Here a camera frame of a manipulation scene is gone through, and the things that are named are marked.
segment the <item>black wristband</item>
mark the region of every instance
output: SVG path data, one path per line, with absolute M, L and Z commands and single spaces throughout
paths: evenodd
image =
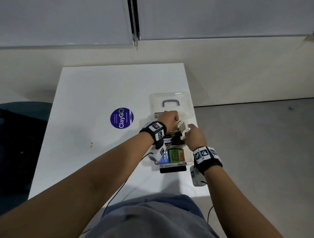
M 154 144 L 163 145 L 163 138 L 166 135 L 167 127 L 162 122 L 151 122 L 151 123 L 147 123 L 140 130 L 140 133 L 141 132 L 148 132 L 154 139 Z
M 194 166 L 200 171 L 203 175 L 205 170 L 209 169 L 214 165 L 219 165 L 222 167 L 221 160 L 217 155 L 214 148 L 211 147 L 200 147 L 193 151 L 194 156 Z

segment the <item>hand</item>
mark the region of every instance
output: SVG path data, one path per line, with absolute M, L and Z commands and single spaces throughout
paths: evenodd
M 164 123 L 167 127 L 167 132 L 170 132 L 175 126 L 177 126 L 178 120 L 179 115 L 177 111 L 164 111 L 157 121 Z
M 185 143 L 191 151 L 195 151 L 199 147 L 207 145 L 205 136 L 201 129 L 194 124 L 189 124 L 190 130 L 185 133 Z

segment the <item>gray floor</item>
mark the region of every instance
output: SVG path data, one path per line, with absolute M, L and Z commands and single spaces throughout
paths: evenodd
M 314 99 L 195 108 L 244 195 L 285 238 L 314 234 Z M 195 199 L 204 216 L 210 197 Z M 225 237 L 212 210 L 209 223 Z

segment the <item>forearm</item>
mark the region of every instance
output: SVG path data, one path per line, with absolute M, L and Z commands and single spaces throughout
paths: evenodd
M 204 173 L 219 222 L 227 237 L 278 237 L 276 228 L 249 202 L 220 166 Z
M 153 143 L 143 132 L 99 156 L 0 217 L 0 236 L 78 237 Z

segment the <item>gray handle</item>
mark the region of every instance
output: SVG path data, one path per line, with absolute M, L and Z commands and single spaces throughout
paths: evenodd
M 162 107 L 165 107 L 165 103 L 166 102 L 176 102 L 177 106 L 180 106 L 180 103 L 179 103 L 178 100 L 176 100 L 176 99 L 168 99 L 168 100 L 165 100 L 165 101 L 162 102 Z

